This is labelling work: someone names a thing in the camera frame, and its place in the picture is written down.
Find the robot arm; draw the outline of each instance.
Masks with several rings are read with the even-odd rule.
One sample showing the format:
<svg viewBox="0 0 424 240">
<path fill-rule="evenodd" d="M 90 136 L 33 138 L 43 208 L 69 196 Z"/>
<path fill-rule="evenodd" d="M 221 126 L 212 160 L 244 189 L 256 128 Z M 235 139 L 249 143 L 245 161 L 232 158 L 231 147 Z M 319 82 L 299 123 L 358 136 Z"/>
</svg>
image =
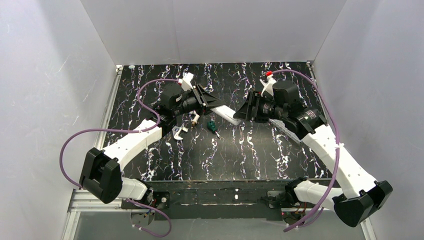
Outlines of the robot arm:
<svg viewBox="0 0 424 240">
<path fill-rule="evenodd" d="M 271 72 L 261 82 L 263 90 L 251 90 L 234 117 L 257 123 L 282 121 L 288 135 L 294 133 L 331 171 L 336 162 L 335 149 L 339 148 L 336 180 L 340 188 L 332 188 L 321 206 L 334 211 L 348 226 L 357 226 L 380 209 L 393 191 L 392 186 L 387 181 L 377 181 L 342 144 L 335 144 L 335 135 L 325 117 L 317 109 L 301 103 L 297 85 L 291 81 L 277 82 Z M 285 186 L 285 199 L 292 204 L 316 204 L 326 190 L 326 186 L 298 178 Z"/>
<path fill-rule="evenodd" d="M 153 189 L 141 180 L 122 177 L 121 170 L 150 144 L 171 132 L 177 124 L 176 116 L 195 111 L 197 121 L 200 115 L 215 112 L 234 125 L 241 122 L 233 118 L 234 110 L 207 93 L 200 84 L 192 86 L 192 78 L 193 74 L 188 73 L 179 79 L 181 87 L 177 84 L 165 86 L 162 100 L 154 107 L 160 116 L 160 123 L 155 128 L 142 132 L 157 122 L 157 117 L 152 114 L 135 129 L 139 133 L 127 134 L 101 150 L 95 147 L 90 149 L 85 157 L 79 184 L 105 204 L 116 198 L 130 198 L 150 205 Z"/>
</svg>

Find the black marble table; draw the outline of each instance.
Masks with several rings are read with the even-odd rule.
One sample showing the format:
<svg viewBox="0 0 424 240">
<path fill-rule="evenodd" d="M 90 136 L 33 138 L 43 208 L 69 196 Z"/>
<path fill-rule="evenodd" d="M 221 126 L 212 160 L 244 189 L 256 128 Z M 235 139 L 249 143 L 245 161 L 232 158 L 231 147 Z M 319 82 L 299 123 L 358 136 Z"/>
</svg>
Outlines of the black marble table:
<svg viewBox="0 0 424 240">
<path fill-rule="evenodd" d="M 248 90 L 262 89 L 260 78 L 267 71 L 293 69 L 310 76 L 305 62 L 214 63 L 178 65 L 125 66 L 113 104 L 109 128 L 134 129 L 147 115 L 136 99 L 136 92 L 147 81 L 182 78 L 194 74 L 192 84 L 201 84 L 206 91 L 238 110 Z M 301 77 L 290 73 L 278 74 L 277 81 L 293 81 L 299 95 L 309 107 L 321 109 L 313 87 Z M 160 101 L 165 82 L 149 85 L 142 92 L 144 103 Z M 221 138 L 206 128 L 215 121 Z M 153 143 L 136 156 L 124 169 L 125 177 L 147 181 L 186 180 L 278 180 L 298 177 L 329 178 L 331 173 L 304 144 L 296 143 L 271 123 L 242 122 L 238 126 L 211 113 L 202 116 L 196 127 L 191 127 L 188 114 L 179 116 L 178 125 L 185 123 L 188 133 L 176 141 L 171 134 Z M 110 145 L 122 134 L 108 133 L 104 144 Z"/>
</svg>

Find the marble tabletop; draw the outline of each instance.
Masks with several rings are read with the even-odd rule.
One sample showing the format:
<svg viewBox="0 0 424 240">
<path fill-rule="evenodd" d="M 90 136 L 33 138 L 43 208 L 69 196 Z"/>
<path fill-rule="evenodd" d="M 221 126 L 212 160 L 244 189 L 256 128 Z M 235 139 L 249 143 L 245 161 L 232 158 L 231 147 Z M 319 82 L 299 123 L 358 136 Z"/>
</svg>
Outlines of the marble tabletop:
<svg viewBox="0 0 424 240">
<path fill-rule="evenodd" d="M 305 62 L 213 63 L 125 66 L 112 108 L 109 128 L 134 129 L 146 117 L 136 99 L 141 85 L 154 79 L 182 78 L 194 74 L 193 82 L 238 110 L 251 89 L 260 91 L 267 71 L 293 69 L 311 76 Z M 313 87 L 291 73 L 278 74 L 277 81 L 293 81 L 299 86 L 301 100 L 308 107 L 321 110 Z M 144 103 L 160 101 L 165 82 L 149 85 L 142 92 Z M 221 138 L 210 132 L 206 123 L 215 121 Z M 214 113 L 202 116 L 191 127 L 191 116 L 177 119 L 188 127 L 183 140 L 168 134 L 136 156 L 123 170 L 129 178 L 147 181 L 231 181 L 278 180 L 298 177 L 329 178 L 331 173 L 304 144 L 296 143 L 271 123 L 242 122 L 234 126 Z M 104 145 L 110 145 L 123 134 L 108 133 Z"/>
</svg>

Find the white wall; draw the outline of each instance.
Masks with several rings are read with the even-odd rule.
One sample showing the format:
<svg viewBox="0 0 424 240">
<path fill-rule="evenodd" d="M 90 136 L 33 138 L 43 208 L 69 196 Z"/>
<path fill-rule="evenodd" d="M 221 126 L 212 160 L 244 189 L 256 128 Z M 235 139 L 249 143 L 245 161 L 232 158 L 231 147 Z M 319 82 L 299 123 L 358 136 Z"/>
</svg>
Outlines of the white wall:
<svg viewBox="0 0 424 240">
<path fill-rule="evenodd" d="M 72 186 L 59 151 L 74 132 L 100 125 L 113 76 L 80 1 L 0 1 L 1 239 L 61 238 Z M 75 180 L 95 137 L 67 149 Z"/>
<path fill-rule="evenodd" d="M 315 59 L 346 0 L 81 0 L 115 64 Z"/>
<path fill-rule="evenodd" d="M 393 193 L 378 239 L 424 239 L 424 1 L 348 0 L 314 63 L 341 141 Z"/>
</svg>

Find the green screwdriver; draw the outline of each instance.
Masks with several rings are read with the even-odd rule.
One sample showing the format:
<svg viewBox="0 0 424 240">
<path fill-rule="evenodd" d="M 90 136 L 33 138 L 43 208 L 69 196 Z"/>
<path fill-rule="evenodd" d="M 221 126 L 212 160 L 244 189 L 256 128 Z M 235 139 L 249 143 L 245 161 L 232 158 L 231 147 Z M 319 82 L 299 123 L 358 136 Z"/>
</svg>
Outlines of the green screwdriver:
<svg viewBox="0 0 424 240">
<path fill-rule="evenodd" d="M 214 121 L 208 121 L 207 122 L 207 129 L 211 130 L 213 133 L 215 133 L 218 138 L 221 138 L 220 135 L 218 134 L 217 130 L 217 126 L 215 126 L 215 122 Z"/>
</svg>

